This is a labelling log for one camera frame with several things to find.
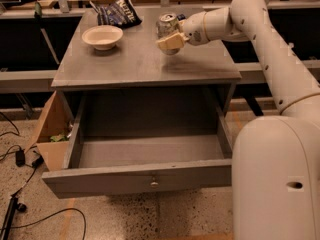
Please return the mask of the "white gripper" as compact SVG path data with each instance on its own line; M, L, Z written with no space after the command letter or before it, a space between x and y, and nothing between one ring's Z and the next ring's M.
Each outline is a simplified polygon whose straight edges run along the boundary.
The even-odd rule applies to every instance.
M183 48L185 43L198 46L208 43L204 27L205 12L191 15L186 20L179 21L179 31L164 33L156 41L160 50Z

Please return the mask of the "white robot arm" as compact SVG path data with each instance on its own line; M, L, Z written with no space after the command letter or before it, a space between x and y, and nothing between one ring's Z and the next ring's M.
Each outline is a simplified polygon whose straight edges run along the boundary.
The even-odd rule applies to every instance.
M160 29L159 49L245 38L278 115L239 132L232 156L234 240L320 240L320 85L271 23L264 0L232 0Z

